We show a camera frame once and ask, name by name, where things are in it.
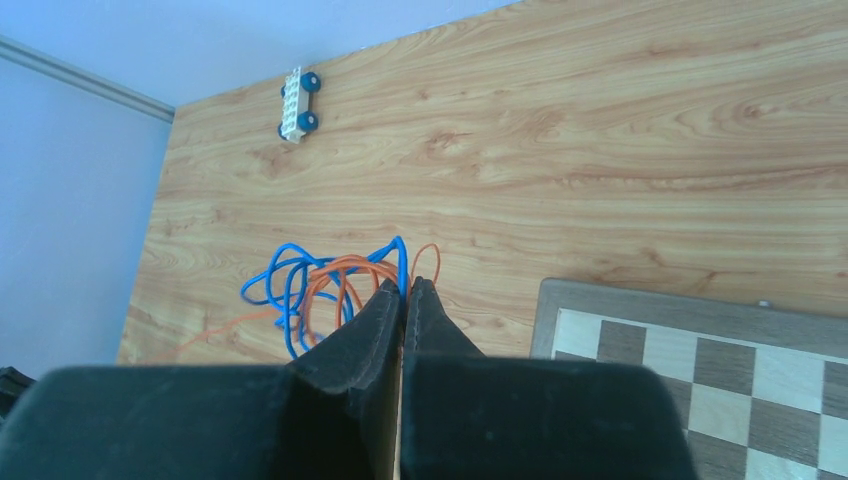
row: white toy car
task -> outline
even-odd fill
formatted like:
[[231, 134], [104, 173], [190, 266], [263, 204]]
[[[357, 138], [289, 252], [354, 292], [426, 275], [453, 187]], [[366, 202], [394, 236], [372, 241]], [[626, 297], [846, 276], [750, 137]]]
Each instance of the white toy car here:
[[312, 94], [321, 90], [321, 78], [315, 72], [301, 75], [300, 67], [286, 77], [280, 89], [283, 97], [283, 118], [277, 132], [280, 138], [300, 143], [301, 137], [318, 129], [318, 116], [309, 109]]

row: white wall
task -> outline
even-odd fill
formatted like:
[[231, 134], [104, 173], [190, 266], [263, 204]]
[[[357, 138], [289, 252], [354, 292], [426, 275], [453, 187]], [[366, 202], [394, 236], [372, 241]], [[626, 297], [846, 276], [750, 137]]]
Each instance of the white wall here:
[[114, 363], [169, 132], [0, 59], [0, 367]]
[[512, 1], [7, 0], [0, 32], [179, 106]]

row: blue wheel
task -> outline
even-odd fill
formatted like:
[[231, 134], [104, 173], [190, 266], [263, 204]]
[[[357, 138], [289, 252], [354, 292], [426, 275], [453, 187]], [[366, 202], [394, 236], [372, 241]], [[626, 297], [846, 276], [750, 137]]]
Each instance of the blue wheel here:
[[314, 132], [318, 129], [318, 116], [307, 110], [297, 116], [297, 126], [304, 132]]
[[315, 72], [306, 72], [300, 76], [300, 86], [309, 93], [321, 90], [321, 79]]

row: chessboard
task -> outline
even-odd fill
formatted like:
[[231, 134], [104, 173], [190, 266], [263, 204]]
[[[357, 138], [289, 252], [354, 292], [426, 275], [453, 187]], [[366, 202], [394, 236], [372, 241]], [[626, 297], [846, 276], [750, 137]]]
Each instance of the chessboard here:
[[848, 478], [848, 320], [545, 280], [532, 355], [644, 365], [703, 479]]

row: blue wire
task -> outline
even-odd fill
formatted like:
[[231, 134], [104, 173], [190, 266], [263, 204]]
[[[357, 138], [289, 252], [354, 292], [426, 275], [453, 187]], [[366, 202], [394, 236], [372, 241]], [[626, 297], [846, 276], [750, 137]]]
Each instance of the blue wire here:
[[[280, 260], [280, 257], [290, 250], [295, 252], [298, 256], [286, 260]], [[372, 252], [366, 258], [369, 262], [377, 263], [384, 260], [393, 251], [398, 252], [397, 286], [398, 290], [400, 291], [401, 306], [403, 307], [404, 305], [406, 305], [406, 293], [409, 290], [409, 275], [407, 273], [409, 271], [407, 267], [408, 258], [406, 245], [403, 243], [403, 239], [400, 236], [396, 236], [392, 239], [391, 242], [389, 242], [388, 245]], [[309, 269], [323, 268], [326, 264], [332, 262], [333, 260], [335, 260], [335, 257], [315, 258], [309, 252], [304, 250], [303, 247], [301, 247], [300, 245], [294, 243], [286, 243], [284, 245], [281, 245], [277, 249], [277, 251], [274, 252], [274, 255], [271, 257], [271, 261], [268, 263], [268, 268], [264, 272], [246, 281], [241, 287], [241, 290], [239, 291], [239, 295], [245, 302], [251, 305], [271, 305], [281, 313], [280, 318], [278, 318], [277, 321], [274, 322], [274, 325], [282, 328], [283, 337], [286, 342], [286, 349], [288, 350], [289, 355], [291, 355], [293, 359], [297, 358], [298, 355], [294, 349], [294, 345], [292, 343], [291, 338], [291, 317], [299, 317], [301, 315], [300, 307], [306, 295], [306, 287], [309, 279]], [[291, 270], [289, 270], [289, 273], [286, 276], [286, 284], [283, 288], [283, 294], [274, 295], [274, 274], [286, 267], [291, 267]], [[357, 270], [358, 269], [354, 267], [345, 272], [345, 274], [349, 275], [355, 273]], [[295, 283], [294, 281], [298, 273], [300, 273], [300, 285], [297, 291], [295, 291], [293, 289], [293, 284]], [[336, 286], [341, 286], [341, 280], [338, 274], [331, 273], [329, 274], [329, 277], [333, 281], [333, 283], [336, 284]], [[265, 299], [256, 300], [251, 298], [247, 294], [247, 291], [252, 286], [260, 282], [265, 284]], [[338, 297], [335, 297], [326, 292], [318, 292], [315, 295], [321, 298], [326, 298], [333, 302], [338, 301]], [[344, 323], [353, 320], [354, 317], [353, 302], [351, 301], [350, 295], [347, 293], [345, 293], [345, 296], [342, 299], [342, 317]], [[303, 324], [303, 322], [298, 322], [298, 343], [305, 352], [308, 352], [310, 347], [306, 344], [305, 335], [305, 325]], [[316, 337], [319, 341], [323, 340], [323, 337], [320, 335], [316, 335]]]

